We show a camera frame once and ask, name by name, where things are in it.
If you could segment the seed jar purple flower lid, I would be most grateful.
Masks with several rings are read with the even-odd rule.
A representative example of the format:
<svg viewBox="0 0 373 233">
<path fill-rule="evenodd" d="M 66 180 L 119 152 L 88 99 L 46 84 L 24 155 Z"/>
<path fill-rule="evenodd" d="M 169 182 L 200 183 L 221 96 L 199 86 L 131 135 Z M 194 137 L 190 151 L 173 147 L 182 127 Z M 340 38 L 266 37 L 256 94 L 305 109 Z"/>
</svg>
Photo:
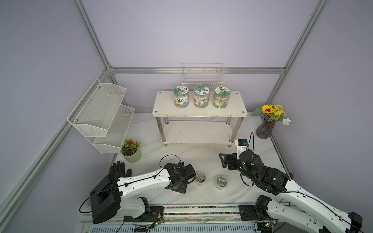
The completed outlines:
<svg viewBox="0 0 373 233">
<path fill-rule="evenodd" d="M 194 105 L 198 108 L 208 106 L 210 90 L 207 86 L 197 86 L 194 88 Z"/>
</svg>

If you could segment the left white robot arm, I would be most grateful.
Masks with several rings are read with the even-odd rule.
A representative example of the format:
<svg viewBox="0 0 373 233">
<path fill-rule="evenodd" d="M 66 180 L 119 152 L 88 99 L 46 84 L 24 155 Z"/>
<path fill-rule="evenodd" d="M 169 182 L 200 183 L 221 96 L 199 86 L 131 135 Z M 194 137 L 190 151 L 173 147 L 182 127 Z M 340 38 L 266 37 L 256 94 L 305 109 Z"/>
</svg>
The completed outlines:
<svg viewBox="0 0 373 233">
<path fill-rule="evenodd" d="M 145 221 L 151 214 L 151 207 L 145 194 L 160 188 L 185 194 L 187 186 L 196 177 L 191 164 L 167 163 L 164 167 L 139 176 L 130 177 L 131 170 L 124 173 L 124 165 L 113 164 L 106 175 L 90 192 L 92 222 L 100 224 L 116 214 Z"/>
</svg>

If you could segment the seed jar sunflower lid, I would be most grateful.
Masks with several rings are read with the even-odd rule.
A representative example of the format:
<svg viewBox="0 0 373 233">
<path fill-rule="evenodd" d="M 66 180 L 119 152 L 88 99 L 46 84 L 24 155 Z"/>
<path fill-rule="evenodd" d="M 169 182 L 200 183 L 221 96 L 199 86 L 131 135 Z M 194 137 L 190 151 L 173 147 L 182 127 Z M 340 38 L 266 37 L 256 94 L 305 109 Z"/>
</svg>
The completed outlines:
<svg viewBox="0 0 373 233">
<path fill-rule="evenodd" d="M 219 86 L 214 91 L 213 105 L 216 108 L 225 108 L 228 105 L 231 91 L 225 86 Z"/>
</svg>

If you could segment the seed jar green plant lid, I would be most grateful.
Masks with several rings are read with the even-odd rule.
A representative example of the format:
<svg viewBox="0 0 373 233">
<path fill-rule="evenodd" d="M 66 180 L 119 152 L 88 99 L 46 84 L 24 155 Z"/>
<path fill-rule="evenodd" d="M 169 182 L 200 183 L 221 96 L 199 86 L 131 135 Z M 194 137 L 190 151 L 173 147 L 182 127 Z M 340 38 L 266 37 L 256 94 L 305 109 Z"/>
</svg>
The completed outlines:
<svg viewBox="0 0 373 233">
<path fill-rule="evenodd" d="M 178 108 L 185 108 L 189 105 L 189 89 L 179 85 L 173 89 L 174 104 Z"/>
</svg>

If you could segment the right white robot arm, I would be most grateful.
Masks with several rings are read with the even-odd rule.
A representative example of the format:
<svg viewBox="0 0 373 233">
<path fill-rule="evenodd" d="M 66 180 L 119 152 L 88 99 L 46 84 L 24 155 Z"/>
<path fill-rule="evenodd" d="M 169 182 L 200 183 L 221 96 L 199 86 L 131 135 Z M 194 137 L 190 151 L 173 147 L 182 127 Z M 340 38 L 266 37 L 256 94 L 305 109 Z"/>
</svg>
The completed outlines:
<svg viewBox="0 0 373 233">
<path fill-rule="evenodd" d="M 362 217 L 356 212 L 341 211 L 315 197 L 295 180 L 278 169 L 262 163 L 252 150 L 241 154 L 219 155 L 223 168 L 237 170 L 255 186 L 297 206 L 287 207 L 270 197 L 260 195 L 250 215 L 258 220 L 271 218 L 289 223 L 309 233 L 360 233 Z"/>
</svg>

